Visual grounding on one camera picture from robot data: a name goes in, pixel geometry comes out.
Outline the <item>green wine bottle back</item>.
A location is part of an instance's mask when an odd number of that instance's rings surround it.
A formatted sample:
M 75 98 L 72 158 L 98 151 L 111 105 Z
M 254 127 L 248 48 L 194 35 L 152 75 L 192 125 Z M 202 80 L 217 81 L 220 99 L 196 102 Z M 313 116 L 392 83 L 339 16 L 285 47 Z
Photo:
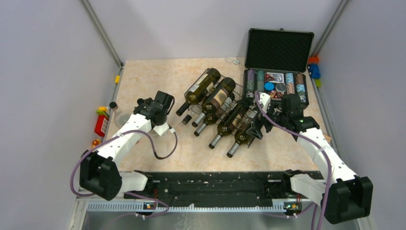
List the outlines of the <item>green wine bottle back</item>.
M 258 116 L 260 119 L 262 118 L 260 111 L 258 109 L 253 109 L 247 112 L 247 117 L 243 119 L 240 127 L 238 128 L 238 130 L 234 135 L 235 142 L 226 154 L 228 158 L 232 158 L 240 146 L 247 145 L 248 147 L 250 147 L 253 140 L 256 139 L 253 136 L 248 135 L 246 133 L 249 119 L 255 116 Z

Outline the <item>green wine bottle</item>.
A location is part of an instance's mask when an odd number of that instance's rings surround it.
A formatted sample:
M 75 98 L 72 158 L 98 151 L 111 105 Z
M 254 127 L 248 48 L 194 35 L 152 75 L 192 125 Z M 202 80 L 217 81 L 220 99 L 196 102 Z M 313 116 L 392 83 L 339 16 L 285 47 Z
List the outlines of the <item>green wine bottle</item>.
M 240 127 L 238 128 L 238 130 L 234 135 L 235 142 L 226 154 L 228 158 L 232 158 L 240 146 L 247 145 L 248 147 L 250 147 L 253 140 L 256 139 L 253 136 L 248 135 L 246 133 L 249 119 L 255 116 L 258 116 L 260 119 L 262 118 L 260 111 L 258 109 L 253 109 L 247 112 L 247 117 L 243 119 Z
M 213 115 L 208 115 L 202 122 L 201 125 L 197 127 L 194 131 L 194 135 L 196 137 L 200 136 L 202 132 L 207 128 L 207 126 L 214 125 L 221 117 L 221 113 L 215 113 Z
M 236 83 L 232 78 L 226 77 L 218 84 L 214 91 L 204 100 L 202 112 L 192 122 L 197 127 L 208 115 L 213 115 L 226 101 L 235 89 Z
M 217 134 L 208 145 L 210 149 L 214 149 L 223 137 L 227 137 L 232 134 L 232 132 L 241 122 L 248 109 L 249 104 L 247 101 L 237 101 L 233 109 L 226 114 L 224 119 L 217 126 Z

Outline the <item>black wire wine rack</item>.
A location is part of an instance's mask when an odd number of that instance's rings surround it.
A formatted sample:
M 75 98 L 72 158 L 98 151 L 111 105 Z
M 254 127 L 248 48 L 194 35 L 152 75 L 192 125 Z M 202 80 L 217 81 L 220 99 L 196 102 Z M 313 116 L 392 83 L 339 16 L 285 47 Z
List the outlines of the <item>black wire wine rack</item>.
M 222 115 L 220 117 L 220 119 L 215 123 L 215 125 L 217 125 L 217 126 L 219 125 L 219 123 L 224 119 L 226 114 L 229 113 L 229 111 L 233 109 L 233 107 L 236 105 L 237 101 L 239 101 L 239 100 L 245 100 L 245 101 L 248 102 L 248 104 L 249 104 L 248 111 L 255 109 L 253 107 L 253 101 L 254 101 L 253 93 L 254 93 L 255 87 L 257 85 L 256 73 L 253 70 L 245 70 L 244 77 L 245 77 L 244 78 L 244 86 L 241 86 L 241 85 L 236 83 L 236 86 L 235 86 L 235 89 L 233 90 L 233 92 L 226 99 L 225 103 L 215 112 L 215 113 L 221 113 L 221 115 Z M 207 97 L 214 91 L 214 89 L 218 86 L 218 84 L 224 78 L 225 77 L 221 75 L 221 78 L 216 83 L 216 85 L 204 96 L 203 100 L 200 103 L 196 104 L 201 108 L 201 110 L 202 110 L 202 104 L 203 104 L 204 100 L 207 99 Z M 244 115 L 244 117 L 242 118 L 241 122 L 238 124 L 238 126 L 235 128 L 235 130 L 232 132 L 233 135 L 235 135 L 235 133 L 238 130 L 238 128 L 240 127 L 243 119 L 247 117 L 247 112 Z

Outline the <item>green wine bottle front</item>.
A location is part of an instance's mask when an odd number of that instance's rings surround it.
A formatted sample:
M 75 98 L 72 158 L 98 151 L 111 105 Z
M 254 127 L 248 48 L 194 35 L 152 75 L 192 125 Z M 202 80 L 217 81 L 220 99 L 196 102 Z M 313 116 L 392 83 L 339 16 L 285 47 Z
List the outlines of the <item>green wine bottle front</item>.
M 201 125 L 197 127 L 194 131 L 194 135 L 196 137 L 200 136 L 202 132 L 207 128 L 207 126 L 214 125 L 221 117 L 221 113 L 215 113 L 213 115 L 208 115 L 202 122 Z

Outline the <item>dark bottle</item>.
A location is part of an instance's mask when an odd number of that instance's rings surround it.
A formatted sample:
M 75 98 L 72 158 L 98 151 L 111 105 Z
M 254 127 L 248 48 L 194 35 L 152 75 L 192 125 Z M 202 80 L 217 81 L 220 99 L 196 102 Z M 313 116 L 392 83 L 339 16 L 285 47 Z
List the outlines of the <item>dark bottle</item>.
M 200 103 L 204 96 L 216 85 L 221 78 L 220 72 L 215 68 L 207 69 L 185 93 L 185 102 L 176 111 L 176 115 L 182 116 L 191 106 Z

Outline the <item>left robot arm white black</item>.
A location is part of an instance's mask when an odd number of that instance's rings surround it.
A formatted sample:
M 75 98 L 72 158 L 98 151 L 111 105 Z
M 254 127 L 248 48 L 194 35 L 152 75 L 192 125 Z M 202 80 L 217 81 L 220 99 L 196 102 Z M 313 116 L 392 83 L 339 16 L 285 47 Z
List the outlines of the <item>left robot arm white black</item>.
M 157 154 L 153 139 L 154 131 L 163 136 L 175 130 L 167 123 L 167 116 L 175 103 L 175 98 L 158 91 L 155 98 L 138 99 L 138 106 L 125 124 L 110 139 L 84 152 L 73 173 L 79 171 L 79 185 L 87 190 L 88 196 L 97 195 L 110 201 L 125 192 L 135 191 L 140 197 L 148 198 L 153 194 L 154 186 L 146 175 L 140 172 L 119 172 L 118 166 L 126 154 L 142 137 L 150 141 L 156 159 L 163 160 Z

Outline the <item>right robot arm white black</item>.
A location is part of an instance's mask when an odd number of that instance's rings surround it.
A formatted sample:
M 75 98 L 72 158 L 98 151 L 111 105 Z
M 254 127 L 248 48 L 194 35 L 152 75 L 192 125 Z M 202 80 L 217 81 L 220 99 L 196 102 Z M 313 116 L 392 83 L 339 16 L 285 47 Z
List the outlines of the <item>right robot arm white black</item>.
M 319 182 L 300 170 L 288 170 L 281 184 L 286 197 L 304 195 L 321 208 L 317 229 L 324 219 L 331 224 L 364 218 L 370 215 L 373 184 L 368 177 L 358 176 L 338 156 L 323 135 L 319 124 L 311 116 L 304 116 L 300 97 L 286 94 L 281 100 L 281 111 L 276 114 L 271 97 L 256 91 L 254 101 L 266 122 L 291 134 L 304 148 L 324 182 Z

